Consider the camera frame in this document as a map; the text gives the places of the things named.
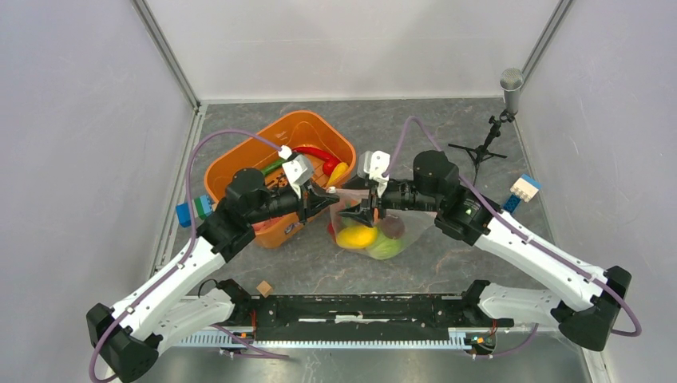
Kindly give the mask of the yellow mango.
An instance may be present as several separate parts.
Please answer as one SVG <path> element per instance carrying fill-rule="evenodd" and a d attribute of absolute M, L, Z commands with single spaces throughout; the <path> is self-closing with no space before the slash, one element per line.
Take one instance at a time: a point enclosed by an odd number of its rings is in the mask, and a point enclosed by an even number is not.
<path fill-rule="evenodd" d="M 359 250 L 371 246 L 378 238 L 378 229 L 367 226 L 343 228 L 335 235 L 335 242 L 343 249 Z"/>

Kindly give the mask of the dark purple plum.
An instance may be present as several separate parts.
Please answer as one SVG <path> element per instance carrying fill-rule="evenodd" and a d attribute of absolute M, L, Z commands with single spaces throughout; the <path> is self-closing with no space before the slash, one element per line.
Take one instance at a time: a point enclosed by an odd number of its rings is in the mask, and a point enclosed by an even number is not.
<path fill-rule="evenodd" d="M 394 215 L 388 215 L 381 219 L 378 228 L 388 239 L 400 239 L 406 233 L 404 220 Z"/>

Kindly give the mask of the clear zip top bag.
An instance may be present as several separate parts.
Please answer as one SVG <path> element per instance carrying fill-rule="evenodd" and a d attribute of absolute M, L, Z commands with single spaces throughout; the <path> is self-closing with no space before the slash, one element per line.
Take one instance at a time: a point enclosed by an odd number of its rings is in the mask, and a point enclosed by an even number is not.
<path fill-rule="evenodd" d="M 434 223 L 432 212 L 389 210 L 378 217 L 374 227 L 368 227 L 339 215 L 341 210 L 366 198 L 367 191 L 331 187 L 329 192 L 339 196 L 340 200 L 330 206 L 328 233 L 343 250 L 372 259 L 386 260 L 401 254 Z"/>

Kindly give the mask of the green round fruit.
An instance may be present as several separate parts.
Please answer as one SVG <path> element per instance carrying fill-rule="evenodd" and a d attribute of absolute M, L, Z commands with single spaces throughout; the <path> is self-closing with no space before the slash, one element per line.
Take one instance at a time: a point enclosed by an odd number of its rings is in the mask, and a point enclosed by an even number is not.
<path fill-rule="evenodd" d="M 403 247 L 400 239 L 391 239 L 379 234 L 376 240 L 366 248 L 366 253 L 373 259 L 386 260 L 401 253 Z"/>

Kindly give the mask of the orange plastic tub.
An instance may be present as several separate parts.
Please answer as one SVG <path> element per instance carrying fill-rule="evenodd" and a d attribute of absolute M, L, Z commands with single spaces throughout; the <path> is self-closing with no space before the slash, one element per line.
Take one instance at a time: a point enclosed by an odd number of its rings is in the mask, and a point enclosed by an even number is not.
<path fill-rule="evenodd" d="M 345 171 L 333 179 L 336 187 L 350 177 L 356 165 L 357 156 L 352 143 L 320 115 L 308 110 L 288 113 L 259 131 L 258 135 L 291 149 L 316 148 L 332 155 L 339 163 L 345 163 Z M 217 201 L 225 196 L 227 185 L 241 168 L 263 169 L 278 158 L 273 148 L 256 139 L 247 138 L 208 166 L 204 175 L 205 189 Z M 295 214 L 268 220 L 255 230 L 255 243 L 263 248 L 276 248 L 302 229 L 303 225 Z"/>

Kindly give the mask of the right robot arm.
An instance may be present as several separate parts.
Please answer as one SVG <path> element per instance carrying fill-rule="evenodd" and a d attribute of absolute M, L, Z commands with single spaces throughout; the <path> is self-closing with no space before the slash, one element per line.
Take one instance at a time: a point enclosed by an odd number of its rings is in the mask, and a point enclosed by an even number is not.
<path fill-rule="evenodd" d="M 461 304 L 467 323 L 480 326 L 490 318 L 531 322 L 555 327 L 585 349 L 606 347 L 619 313 L 628 309 L 627 270 L 587 263 L 534 234 L 485 198 L 443 152 L 418 153 L 408 180 L 387 176 L 389 166 L 385 152 L 359 157 L 354 181 L 367 196 L 341 216 L 373 226 L 390 210 L 432 212 L 446 236 L 496 255 L 540 283 L 540 289 L 530 290 L 474 282 Z"/>

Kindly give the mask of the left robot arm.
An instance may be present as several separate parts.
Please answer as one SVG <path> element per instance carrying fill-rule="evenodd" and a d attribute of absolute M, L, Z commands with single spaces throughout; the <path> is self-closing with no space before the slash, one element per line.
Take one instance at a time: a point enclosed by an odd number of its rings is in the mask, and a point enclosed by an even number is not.
<path fill-rule="evenodd" d="M 215 212 L 192 229 L 190 240 L 167 265 L 111 307 L 98 303 L 88 311 L 94 348 L 90 364 L 102 358 L 113 371 L 108 381 L 133 382 L 142 377 L 170 336 L 191 332 L 186 325 L 165 322 L 166 315 L 198 282 L 254 240 L 254 224 L 292 213 L 306 222 L 338 201 L 335 193 L 312 180 L 271 191 L 260 170 L 239 170 Z"/>

